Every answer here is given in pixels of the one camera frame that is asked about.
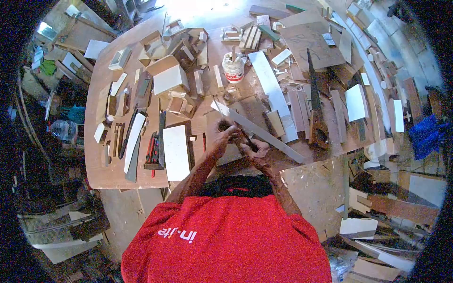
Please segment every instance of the red t-shirt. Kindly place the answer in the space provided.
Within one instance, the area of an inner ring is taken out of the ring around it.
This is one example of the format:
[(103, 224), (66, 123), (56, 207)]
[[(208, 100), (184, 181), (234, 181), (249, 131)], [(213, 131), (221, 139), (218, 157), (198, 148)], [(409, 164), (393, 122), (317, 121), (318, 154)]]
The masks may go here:
[(160, 203), (123, 254), (130, 282), (332, 282), (318, 235), (274, 195)]

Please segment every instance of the green cloth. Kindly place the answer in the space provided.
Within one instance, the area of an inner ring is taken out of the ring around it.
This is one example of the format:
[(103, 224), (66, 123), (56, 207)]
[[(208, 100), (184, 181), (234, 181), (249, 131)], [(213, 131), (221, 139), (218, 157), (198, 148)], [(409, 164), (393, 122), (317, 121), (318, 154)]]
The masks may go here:
[(53, 60), (44, 60), (39, 68), (48, 76), (53, 75), (53, 73), (55, 73), (55, 70), (57, 70), (55, 61)]

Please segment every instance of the blue cloth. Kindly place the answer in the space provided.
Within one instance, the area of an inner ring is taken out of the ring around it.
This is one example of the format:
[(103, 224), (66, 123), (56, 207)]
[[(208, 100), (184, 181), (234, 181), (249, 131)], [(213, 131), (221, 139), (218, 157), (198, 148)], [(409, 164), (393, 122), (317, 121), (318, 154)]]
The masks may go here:
[(409, 136), (414, 148), (415, 160), (424, 159), (433, 150), (439, 152), (439, 144), (450, 127), (450, 123), (438, 123), (434, 114), (413, 126), (409, 130)]

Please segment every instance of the man's left hand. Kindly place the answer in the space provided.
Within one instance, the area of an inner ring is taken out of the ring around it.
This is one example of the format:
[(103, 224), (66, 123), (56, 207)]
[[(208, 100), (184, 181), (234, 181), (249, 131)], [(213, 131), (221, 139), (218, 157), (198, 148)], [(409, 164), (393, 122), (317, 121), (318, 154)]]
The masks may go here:
[(230, 126), (225, 131), (219, 130), (219, 124), (222, 120), (217, 120), (215, 123), (211, 124), (210, 127), (210, 137), (211, 140), (209, 141), (208, 149), (206, 150), (207, 156), (213, 158), (214, 160), (220, 159), (227, 149), (227, 144), (230, 137), (233, 134), (240, 134), (241, 131), (236, 126)]

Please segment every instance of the white plastic bucket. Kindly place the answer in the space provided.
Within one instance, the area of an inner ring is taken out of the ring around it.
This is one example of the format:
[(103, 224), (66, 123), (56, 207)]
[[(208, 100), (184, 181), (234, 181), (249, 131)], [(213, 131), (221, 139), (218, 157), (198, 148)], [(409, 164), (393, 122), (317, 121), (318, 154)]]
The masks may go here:
[(231, 60), (233, 53), (227, 53), (223, 57), (222, 67), (225, 73), (226, 79), (230, 83), (239, 83), (244, 77), (244, 60), (241, 58), (240, 53), (236, 53), (236, 60)]

